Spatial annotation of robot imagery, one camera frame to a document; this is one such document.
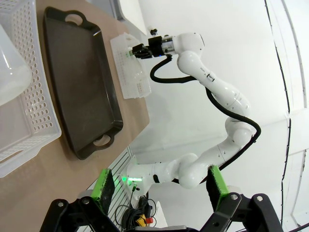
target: metal grate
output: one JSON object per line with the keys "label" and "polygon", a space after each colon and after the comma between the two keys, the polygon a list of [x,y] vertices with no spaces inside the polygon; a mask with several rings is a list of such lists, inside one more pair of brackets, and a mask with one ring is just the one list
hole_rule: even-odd
{"label": "metal grate", "polygon": [[[110,210],[108,213],[108,217],[112,220],[112,222],[118,227],[119,230],[121,230],[121,227],[118,226],[115,222],[114,213],[116,208],[121,205],[125,204],[129,206],[129,198],[125,192],[125,189],[123,188],[122,184],[120,183],[121,177],[119,174],[121,171],[125,168],[125,166],[128,164],[132,157],[132,153],[130,150],[130,147],[128,147],[123,153],[121,153],[120,156],[118,156],[117,159],[109,166],[109,168],[112,170],[112,177],[115,183],[115,192],[112,196],[112,202],[110,205]],[[88,188],[93,189],[96,181]],[[125,211],[125,207],[122,207],[117,212],[117,220],[119,221],[121,218],[121,215]],[[89,226],[83,226],[80,227],[77,232],[92,232]]]}

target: yellow object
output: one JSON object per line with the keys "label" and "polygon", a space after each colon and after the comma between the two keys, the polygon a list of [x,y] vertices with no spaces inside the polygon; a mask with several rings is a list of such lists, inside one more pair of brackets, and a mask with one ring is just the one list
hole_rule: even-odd
{"label": "yellow object", "polygon": [[137,219],[136,222],[137,222],[140,226],[146,227],[147,224],[146,224],[146,217],[145,217],[145,214],[140,215],[140,218]]}

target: white wall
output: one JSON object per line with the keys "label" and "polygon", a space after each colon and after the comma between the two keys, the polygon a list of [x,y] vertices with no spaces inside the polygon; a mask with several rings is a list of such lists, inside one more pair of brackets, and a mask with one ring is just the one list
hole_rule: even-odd
{"label": "white wall", "polygon": [[[251,102],[251,118],[262,126],[262,135],[241,158],[223,171],[223,175],[227,184],[239,186],[248,197],[266,193],[279,216],[287,143],[287,106],[264,1],[195,0],[193,3],[189,0],[141,0],[140,5],[146,26],[157,28],[160,35],[188,31],[200,33],[206,45],[202,61],[218,77],[239,88]],[[271,0],[270,8],[281,9],[279,5],[279,0]],[[273,20],[286,17],[281,10],[272,13]],[[292,32],[289,25],[280,28],[275,21],[273,29],[291,109],[300,110],[304,108],[303,86]],[[134,35],[146,42],[146,37]],[[184,76],[177,69],[176,59],[157,75]],[[147,71],[150,72],[160,60],[162,58],[146,60]],[[153,92],[146,98],[150,125],[131,145],[140,163],[172,160],[187,152],[199,155],[225,138],[226,116],[212,106],[199,83],[164,85],[151,82],[151,88]],[[302,114],[296,127],[309,125],[305,118],[306,115]],[[301,140],[303,143],[298,142],[298,132],[293,135],[292,150],[293,154],[303,155],[301,151],[309,147],[309,140],[306,140],[309,137],[306,134]],[[294,171],[301,173],[300,168],[297,164]],[[287,191],[289,182],[292,182],[287,180],[284,193],[295,199],[291,191]],[[150,196],[161,202],[168,225],[181,221],[200,229],[212,213],[204,185],[185,190],[173,183],[158,184],[150,189]],[[292,208],[293,205],[287,206],[287,210]],[[235,224],[229,231],[241,228],[242,225]]]}

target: black tray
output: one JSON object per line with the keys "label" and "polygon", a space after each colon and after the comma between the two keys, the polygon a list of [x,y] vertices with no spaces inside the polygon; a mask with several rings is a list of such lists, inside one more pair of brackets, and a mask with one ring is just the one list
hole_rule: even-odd
{"label": "black tray", "polygon": [[[80,25],[66,22],[68,15],[83,21]],[[43,26],[61,121],[71,149],[84,160],[108,148],[123,127],[101,30],[79,11],[52,7],[45,9]],[[110,141],[94,145],[103,135],[110,136]]]}

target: black hose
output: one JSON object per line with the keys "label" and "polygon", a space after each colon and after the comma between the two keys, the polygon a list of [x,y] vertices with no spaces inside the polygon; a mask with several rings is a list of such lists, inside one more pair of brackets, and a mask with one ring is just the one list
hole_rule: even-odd
{"label": "black hose", "polygon": [[[167,63],[169,63],[172,60],[171,56],[167,56],[167,58],[158,63],[157,65],[155,65],[151,72],[150,72],[150,77],[153,81],[158,82],[158,83],[164,83],[164,84],[173,84],[173,83],[186,83],[189,81],[194,81],[196,80],[194,77],[192,76],[187,76],[187,77],[181,77],[181,78],[168,78],[168,79],[162,79],[162,78],[158,78],[156,77],[154,74],[155,72],[161,68],[162,66],[166,65]],[[239,158],[253,143],[255,143],[256,139],[260,136],[261,134],[261,128],[260,126],[254,122],[253,120],[245,117],[245,116],[241,116],[239,114],[236,114],[234,112],[231,112],[227,109],[225,109],[223,106],[221,106],[219,104],[219,102],[217,102],[217,100],[214,98],[214,96],[212,95],[211,91],[209,89],[206,89],[206,93],[207,93],[207,97],[208,99],[211,101],[211,103],[218,109],[220,110],[222,113],[224,113],[225,115],[232,117],[238,121],[242,121],[245,123],[250,124],[251,126],[253,126],[256,129],[256,133],[254,134],[254,136],[252,136],[251,140],[239,151],[237,152],[232,158],[230,158],[228,161],[226,161],[224,164],[222,164],[219,169],[222,170],[223,168],[227,167],[228,165],[230,165],[232,162],[234,162],[237,158]],[[207,176],[200,182],[200,184],[204,183],[207,180]],[[172,182],[179,184],[179,180],[178,179],[173,179]]]}

